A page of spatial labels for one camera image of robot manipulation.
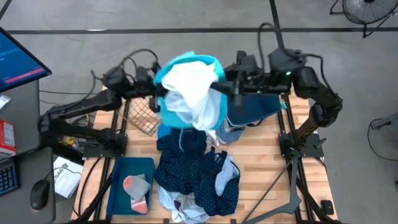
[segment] concrete floor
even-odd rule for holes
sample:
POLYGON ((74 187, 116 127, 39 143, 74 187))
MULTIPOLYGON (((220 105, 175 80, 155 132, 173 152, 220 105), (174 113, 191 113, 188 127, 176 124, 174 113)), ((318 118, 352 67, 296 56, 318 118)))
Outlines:
MULTIPOLYGON (((0 0, 0 7, 5 2, 0 0)), ((330 16, 332 4, 333 0, 276 0, 281 28, 360 27, 344 16, 330 16)), ((0 26, 6 30, 165 29, 257 27, 265 21, 273 22, 268 0, 13 0, 0 26)), ((398 16, 383 26, 398 27, 398 16)), ((327 138, 325 160, 339 219, 345 223, 397 223, 397 162, 376 157, 368 146, 366 131, 370 120, 398 111, 398 99, 391 96, 398 83, 398 32, 377 32, 366 39, 361 36, 360 32, 282 34, 286 47, 324 57, 326 77, 344 99, 336 123, 318 131, 327 138)), ((53 70, 52 76, 40 80, 40 89, 50 91, 86 93, 92 85, 89 69, 101 74, 139 48, 155 51, 160 64, 188 50, 214 55, 223 65, 234 61, 237 50, 258 56, 255 33, 14 37, 53 70)), ((274 33, 263 33, 262 39, 265 53, 277 47, 274 33)), ((148 61, 149 55, 138 57, 140 64, 148 61)), ((308 64, 319 72, 318 61, 308 64)), ((55 103, 81 97, 40 94, 42 100, 55 103)), ((42 113, 49 108, 40 105, 42 113)), ((372 131, 370 138, 380 154, 398 159, 396 135, 395 130, 385 128, 372 131)), ((73 201, 57 204, 56 223, 70 218, 73 201)))

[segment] monitor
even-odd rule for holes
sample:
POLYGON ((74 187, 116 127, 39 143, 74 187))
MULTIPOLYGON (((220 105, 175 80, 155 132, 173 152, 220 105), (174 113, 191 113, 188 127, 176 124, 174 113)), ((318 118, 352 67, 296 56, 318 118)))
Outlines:
POLYGON ((0 92, 51 73, 49 68, 0 27, 0 92))

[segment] wooden tabletop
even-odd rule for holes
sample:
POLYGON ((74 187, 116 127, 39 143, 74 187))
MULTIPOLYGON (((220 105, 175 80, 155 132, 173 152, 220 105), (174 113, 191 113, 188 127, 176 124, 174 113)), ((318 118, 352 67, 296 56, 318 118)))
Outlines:
MULTIPOLYGON (((309 104, 307 100, 300 99, 295 95, 290 96, 290 104, 294 116, 294 122, 296 128, 298 128, 308 117, 309 104)), ((286 131, 289 131, 286 111, 283 111, 283 115, 286 131)), ((112 117, 113 112, 97 112, 94 128, 109 128, 111 126, 112 117)), ((161 152, 156 149, 156 134, 149 137, 130 124, 127 125, 126 134, 128 135, 129 140, 125 156, 152 157, 155 161, 155 166, 157 167, 161 152)), ((231 219, 236 219, 238 223, 241 223, 243 218, 257 203, 279 172, 286 166, 285 159, 280 155, 277 138, 278 134, 278 118, 277 115, 273 115, 265 119, 259 127, 247 128, 239 141, 217 149, 217 151, 225 150, 228 154, 233 155, 234 161, 241 171, 239 201, 234 215, 210 217, 207 221, 208 223, 230 223, 231 219)), ((95 160, 96 158, 91 158, 85 161, 83 175, 75 201, 75 210, 78 210, 78 201, 83 182, 95 160)), ((101 173, 103 170, 103 162, 104 159, 102 158, 90 175, 90 179, 88 180, 83 194, 81 212, 83 212, 90 204, 98 192, 101 173)), ((109 173, 112 170, 113 162, 114 159, 111 160, 109 173)), ((318 204, 320 204, 321 200, 333 201, 325 168, 313 158, 303 158, 303 164, 308 189, 315 201, 317 201, 318 204)), ((103 199, 100 216, 101 219, 104 219, 106 215, 108 194, 109 190, 103 199)), ((251 217, 266 213, 269 210, 287 203, 288 201, 289 177, 285 172, 251 217)), ((300 208, 305 211, 304 202, 300 204, 300 208)), ((303 219, 307 218, 305 212, 302 212, 302 217, 303 219)), ((157 183, 154 181, 150 212, 147 215, 141 216, 115 215, 112 216, 112 223, 162 223, 164 218, 170 219, 171 222, 171 213, 164 209, 159 203, 157 183)), ((295 223, 295 217, 294 214, 278 214, 265 219, 260 223, 295 223)))

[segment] polka dot fabric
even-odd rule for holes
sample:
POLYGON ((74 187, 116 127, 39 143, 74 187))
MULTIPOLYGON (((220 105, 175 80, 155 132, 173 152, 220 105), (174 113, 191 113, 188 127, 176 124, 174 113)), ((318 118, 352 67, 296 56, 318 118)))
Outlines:
POLYGON ((194 129, 184 130, 179 147, 180 130, 157 140, 162 151, 155 180, 169 192, 195 194, 195 203, 203 207, 209 216, 235 213, 239 196, 239 178, 231 179, 222 196, 217 196, 215 180, 222 170, 227 153, 210 151, 205 154, 206 134, 194 129))

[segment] gray desk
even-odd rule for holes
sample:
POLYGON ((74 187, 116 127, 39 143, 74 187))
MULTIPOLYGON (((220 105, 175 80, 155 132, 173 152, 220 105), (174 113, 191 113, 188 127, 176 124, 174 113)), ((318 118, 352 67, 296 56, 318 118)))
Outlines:
POLYGON ((50 182, 49 201, 39 210, 30 207, 30 191, 33 185, 43 179, 52 170, 52 149, 50 147, 18 157, 20 189, 14 190, 0 197, 0 223, 4 224, 42 224, 55 220, 55 192, 54 178, 47 178, 50 182))
POLYGON ((0 111, 0 119, 14 124, 17 149, 16 166, 20 189, 0 196, 0 223, 52 223, 55 220, 54 179, 50 181, 50 195, 46 206, 35 211, 30 207, 30 191, 34 183, 53 169, 51 148, 27 153, 40 146, 37 121, 40 115, 39 82, 34 81, 2 93, 12 98, 0 111))

